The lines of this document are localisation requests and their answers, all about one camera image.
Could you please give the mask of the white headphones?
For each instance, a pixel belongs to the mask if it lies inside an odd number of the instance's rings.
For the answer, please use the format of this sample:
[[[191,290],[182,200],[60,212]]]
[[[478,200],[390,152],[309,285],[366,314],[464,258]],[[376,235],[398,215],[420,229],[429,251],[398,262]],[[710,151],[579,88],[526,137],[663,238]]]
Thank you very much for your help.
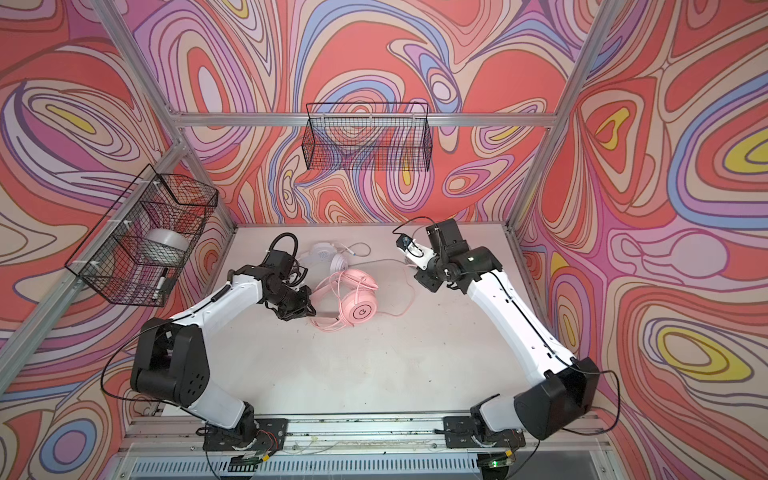
[[[313,244],[308,251],[298,257],[299,264],[307,269],[324,268],[330,274],[341,272],[349,267],[349,261],[345,256],[347,249],[330,242],[318,242]]]

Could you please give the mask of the white tape roll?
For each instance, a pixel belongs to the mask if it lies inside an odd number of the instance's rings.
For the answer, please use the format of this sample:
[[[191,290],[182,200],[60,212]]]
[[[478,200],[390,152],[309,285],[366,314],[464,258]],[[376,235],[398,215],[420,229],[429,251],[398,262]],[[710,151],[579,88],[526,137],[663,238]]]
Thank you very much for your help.
[[[184,262],[189,246],[189,240],[182,234],[155,228],[146,234],[141,250],[152,264],[177,267]]]

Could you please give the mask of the pink cat-ear headphones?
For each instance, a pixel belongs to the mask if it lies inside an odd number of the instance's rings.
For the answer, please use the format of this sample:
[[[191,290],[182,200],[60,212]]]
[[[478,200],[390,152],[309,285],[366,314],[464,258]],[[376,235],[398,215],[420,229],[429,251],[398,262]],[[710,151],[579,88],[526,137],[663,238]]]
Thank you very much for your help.
[[[333,333],[370,321],[378,313],[378,288],[373,277],[361,270],[332,273],[317,285],[310,299],[312,303],[320,302],[327,294],[333,294],[338,312],[335,316],[310,317],[310,324],[322,332]]]

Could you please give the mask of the black marker in basket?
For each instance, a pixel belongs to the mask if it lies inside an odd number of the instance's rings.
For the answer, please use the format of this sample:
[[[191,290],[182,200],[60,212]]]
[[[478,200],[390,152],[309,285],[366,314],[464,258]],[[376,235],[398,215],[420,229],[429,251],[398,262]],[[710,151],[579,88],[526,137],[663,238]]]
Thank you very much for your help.
[[[162,274],[156,284],[152,293],[152,300],[159,303],[164,303],[170,295],[170,292],[174,288],[176,283],[176,276],[170,273]]]

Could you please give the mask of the aluminium front rail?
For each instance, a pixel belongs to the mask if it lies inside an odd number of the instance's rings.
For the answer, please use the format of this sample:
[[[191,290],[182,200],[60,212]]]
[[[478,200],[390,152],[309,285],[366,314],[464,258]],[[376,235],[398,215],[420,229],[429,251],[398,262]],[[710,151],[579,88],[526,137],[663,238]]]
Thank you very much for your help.
[[[287,426],[268,434],[268,416],[259,419],[256,445],[282,442],[287,458],[327,454],[449,453],[441,433],[443,418],[453,411],[379,414],[285,414]],[[198,419],[188,416],[141,417],[131,422],[117,457],[180,455],[201,457],[203,438]]]

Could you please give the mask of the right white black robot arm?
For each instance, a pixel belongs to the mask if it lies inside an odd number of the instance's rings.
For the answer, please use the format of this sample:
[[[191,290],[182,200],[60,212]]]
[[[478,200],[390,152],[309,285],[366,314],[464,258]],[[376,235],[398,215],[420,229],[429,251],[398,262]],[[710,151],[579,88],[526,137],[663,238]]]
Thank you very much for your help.
[[[545,440],[587,414],[601,371],[578,359],[536,317],[513,287],[503,265],[484,246],[472,248],[450,219],[426,228],[429,244],[399,234],[396,246],[416,266],[414,278],[435,293],[450,286],[466,295],[493,322],[515,355],[526,386],[474,407],[480,434],[527,431]]]

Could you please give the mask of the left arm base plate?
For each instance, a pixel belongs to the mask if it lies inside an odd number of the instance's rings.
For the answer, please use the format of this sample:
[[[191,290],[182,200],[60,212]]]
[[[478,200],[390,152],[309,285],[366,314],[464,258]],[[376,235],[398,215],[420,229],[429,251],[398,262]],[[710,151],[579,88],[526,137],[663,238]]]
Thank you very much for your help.
[[[253,426],[223,429],[203,426],[197,434],[203,439],[205,452],[256,452],[273,454],[283,449],[289,420],[257,418]]]

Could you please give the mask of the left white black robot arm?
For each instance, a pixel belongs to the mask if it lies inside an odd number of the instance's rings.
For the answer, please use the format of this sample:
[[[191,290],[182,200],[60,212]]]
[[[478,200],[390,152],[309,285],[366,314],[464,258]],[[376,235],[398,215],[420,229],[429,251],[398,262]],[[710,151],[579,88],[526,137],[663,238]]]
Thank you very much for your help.
[[[311,289],[300,284],[301,270],[293,255],[271,250],[261,264],[230,271],[221,288],[187,310],[146,322],[138,336],[131,388],[212,426],[254,436],[249,404],[213,380],[206,342],[255,305],[266,306],[283,321],[313,316]]]

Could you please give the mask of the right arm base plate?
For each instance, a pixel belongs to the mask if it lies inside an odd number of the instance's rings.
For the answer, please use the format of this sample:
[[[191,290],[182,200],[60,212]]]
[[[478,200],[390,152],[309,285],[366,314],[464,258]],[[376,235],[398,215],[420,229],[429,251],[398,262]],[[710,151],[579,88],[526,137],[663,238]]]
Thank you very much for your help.
[[[444,417],[442,426],[434,433],[444,438],[449,449],[503,448],[516,451],[526,446],[520,430],[493,431],[481,419],[469,415]]]

